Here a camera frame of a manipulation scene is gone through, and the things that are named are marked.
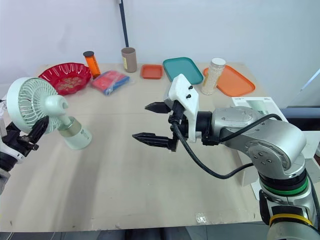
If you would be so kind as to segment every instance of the handheld fan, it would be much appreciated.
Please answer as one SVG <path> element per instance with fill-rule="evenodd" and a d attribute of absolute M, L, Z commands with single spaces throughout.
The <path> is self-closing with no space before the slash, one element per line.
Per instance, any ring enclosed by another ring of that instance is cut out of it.
<path fill-rule="evenodd" d="M 13 82 L 6 98 L 12 122 L 23 132 L 29 133 L 41 118 L 49 116 L 46 134 L 58 129 L 71 149 L 82 149 L 92 139 L 90 132 L 72 116 L 66 115 L 67 100 L 45 80 L 22 77 Z"/>

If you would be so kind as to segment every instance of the orange cylinder container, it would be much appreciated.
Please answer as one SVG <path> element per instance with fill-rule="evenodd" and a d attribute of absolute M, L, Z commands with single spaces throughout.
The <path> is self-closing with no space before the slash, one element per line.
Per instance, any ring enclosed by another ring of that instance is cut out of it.
<path fill-rule="evenodd" d="M 85 51 L 83 53 L 83 56 L 85 57 L 86 63 L 88 64 L 93 79 L 95 79 L 100 75 L 100 69 L 95 58 L 95 53 L 93 51 Z"/>

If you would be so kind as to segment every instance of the black lid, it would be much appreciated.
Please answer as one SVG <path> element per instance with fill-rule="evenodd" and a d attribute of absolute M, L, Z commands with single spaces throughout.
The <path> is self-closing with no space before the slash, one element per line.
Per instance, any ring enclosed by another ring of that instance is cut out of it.
<path fill-rule="evenodd" d="M 83 53 L 83 56 L 85 57 L 92 57 L 95 53 L 93 51 L 85 51 Z"/>

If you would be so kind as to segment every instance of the orange tray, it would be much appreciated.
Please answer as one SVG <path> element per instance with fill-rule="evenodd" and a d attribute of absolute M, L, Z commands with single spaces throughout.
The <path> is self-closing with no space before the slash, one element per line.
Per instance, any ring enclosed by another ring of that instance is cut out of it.
<path fill-rule="evenodd" d="M 144 79 L 161 79 L 164 69 L 161 65 L 145 64 L 141 67 L 140 74 Z"/>
<path fill-rule="evenodd" d="M 203 75 L 208 73 L 208 68 L 203 70 Z M 216 86 L 229 97 L 240 97 L 252 93 L 256 86 L 241 73 L 226 65 Z"/>

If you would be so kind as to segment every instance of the red fruit bowl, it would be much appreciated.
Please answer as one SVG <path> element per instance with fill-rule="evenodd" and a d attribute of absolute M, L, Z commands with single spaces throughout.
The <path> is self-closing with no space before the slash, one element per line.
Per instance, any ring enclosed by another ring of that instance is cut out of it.
<path fill-rule="evenodd" d="M 83 89 L 91 79 L 91 73 L 82 63 L 68 62 L 48 68 L 39 75 L 48 81 L 59 95 L 74 94 Z"/>

